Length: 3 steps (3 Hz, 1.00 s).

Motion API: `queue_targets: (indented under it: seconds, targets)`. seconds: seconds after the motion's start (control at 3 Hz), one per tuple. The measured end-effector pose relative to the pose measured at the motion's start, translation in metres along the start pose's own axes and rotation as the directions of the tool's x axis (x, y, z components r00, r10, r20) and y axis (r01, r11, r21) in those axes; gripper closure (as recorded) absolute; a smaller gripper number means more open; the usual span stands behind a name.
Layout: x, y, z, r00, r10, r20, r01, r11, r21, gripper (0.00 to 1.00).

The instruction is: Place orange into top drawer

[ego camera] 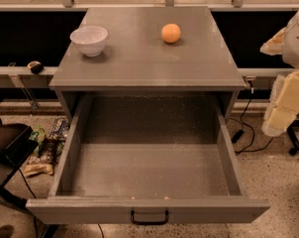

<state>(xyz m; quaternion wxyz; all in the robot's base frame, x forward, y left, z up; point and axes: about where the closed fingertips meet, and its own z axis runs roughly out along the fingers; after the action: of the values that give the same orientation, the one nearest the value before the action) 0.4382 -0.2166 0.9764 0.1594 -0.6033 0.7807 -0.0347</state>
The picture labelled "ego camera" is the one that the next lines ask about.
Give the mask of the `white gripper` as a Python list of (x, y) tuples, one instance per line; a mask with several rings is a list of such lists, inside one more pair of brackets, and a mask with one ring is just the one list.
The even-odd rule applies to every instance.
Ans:
[[(282, 28), (259, 50), (269, 56), (281, 55), (284, 35), (285, 29)], [(267, 107), (261, 130), (266, 136), (278, 137), (287, 130), (299, 113), (299, 69), (287, 76), (278, 75), (273, 87), (276, 90), (273, 100), (276, 107)]]

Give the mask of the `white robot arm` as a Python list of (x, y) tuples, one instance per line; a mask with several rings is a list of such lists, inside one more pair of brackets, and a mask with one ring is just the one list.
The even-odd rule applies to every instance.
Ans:
[(277, 137), (299, 114), (299, 11), (286, 27), (261, 46), (260, 51), (270, 56), (282, 55), (282, 60), (294, 67), (287, 76), (276, 77), (264, 114), (262, 132)]

